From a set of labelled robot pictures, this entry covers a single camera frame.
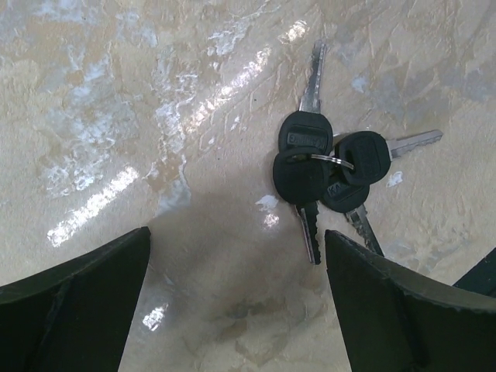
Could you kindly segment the black headed key bunch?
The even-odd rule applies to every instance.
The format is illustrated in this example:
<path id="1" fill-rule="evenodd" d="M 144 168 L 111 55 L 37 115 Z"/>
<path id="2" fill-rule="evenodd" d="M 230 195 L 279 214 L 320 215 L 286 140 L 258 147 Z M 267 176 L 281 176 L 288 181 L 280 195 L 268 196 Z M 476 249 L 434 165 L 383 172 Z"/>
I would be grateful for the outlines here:
<path id="1" fill-rule="evenodd" d="M 272 171 L 277 193 L 298 213 L 308 257 L 315 265 L 321 262 L 318 204 L 344 214 L 366 247 L 381 255 L 364 206 L 370 186 L 387 175 L 392 160 L 443 136 L 434 129 L 392 140 L 365 130 L 334 140 L 330 121 L 321 113 L 319 96 L 325 55 L 326 45 L 319 40 L 312 51 L 312 74 L 299 108 L 281 125 Z"/>

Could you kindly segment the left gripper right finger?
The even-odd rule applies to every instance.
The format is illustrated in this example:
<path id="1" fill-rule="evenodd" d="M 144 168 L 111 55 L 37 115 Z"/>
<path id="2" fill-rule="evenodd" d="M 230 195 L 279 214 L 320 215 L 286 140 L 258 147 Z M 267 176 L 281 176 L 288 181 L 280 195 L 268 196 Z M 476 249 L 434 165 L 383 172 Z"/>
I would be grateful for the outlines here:
<path id="1" fill-rule="evenodd" d="M 353 371 L 493 371 L 495 298 L 443 284 L 325 233 L 327 275 Z"/>

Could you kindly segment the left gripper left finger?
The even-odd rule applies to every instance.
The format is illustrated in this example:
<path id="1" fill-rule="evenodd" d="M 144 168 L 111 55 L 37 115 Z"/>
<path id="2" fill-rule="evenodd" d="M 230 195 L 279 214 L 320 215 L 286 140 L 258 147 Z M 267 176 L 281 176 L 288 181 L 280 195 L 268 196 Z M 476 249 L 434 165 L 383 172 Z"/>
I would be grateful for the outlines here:
<path id="1" fill-rule="evenodd" d="M 150 259 L 134 229 L 1 288 L 3 371 L 117 371 Z"/>

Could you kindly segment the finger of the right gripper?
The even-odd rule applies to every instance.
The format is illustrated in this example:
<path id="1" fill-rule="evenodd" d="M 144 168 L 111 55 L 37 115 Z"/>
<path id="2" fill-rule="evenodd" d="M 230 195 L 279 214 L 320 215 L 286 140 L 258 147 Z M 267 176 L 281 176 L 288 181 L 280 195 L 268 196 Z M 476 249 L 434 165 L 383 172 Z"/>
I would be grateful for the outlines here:
<path id="1" fill-rule="evenodd" d="M 467 271 L 454 285 L 458 298 L 473 294 L 495 298 L 495 249 Z"/>

